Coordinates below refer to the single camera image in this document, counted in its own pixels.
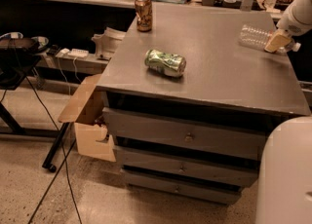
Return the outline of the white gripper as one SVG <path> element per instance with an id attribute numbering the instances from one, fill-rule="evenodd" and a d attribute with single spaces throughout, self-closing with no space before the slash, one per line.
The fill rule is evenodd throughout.
<path id="1" fill-rule="evenodd" d="M 293 0 L 283 12 L 277 27 L 279 29 L 266 32 L 264 50 L 268 53 L 285 53 L 292 42 L 291 35 L 301 36 L 312 29 L 312 0 Z"/>

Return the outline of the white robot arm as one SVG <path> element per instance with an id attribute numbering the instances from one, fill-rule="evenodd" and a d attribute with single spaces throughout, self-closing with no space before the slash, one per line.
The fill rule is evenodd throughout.
<path id="1" fill-rule="evenodd" d="M 254 224 L 312 224 L 312 117 L 297 83 L 273 80 L 283 96 L 264 107 L 287 116 L 268 135 L 260 155 Z"/>

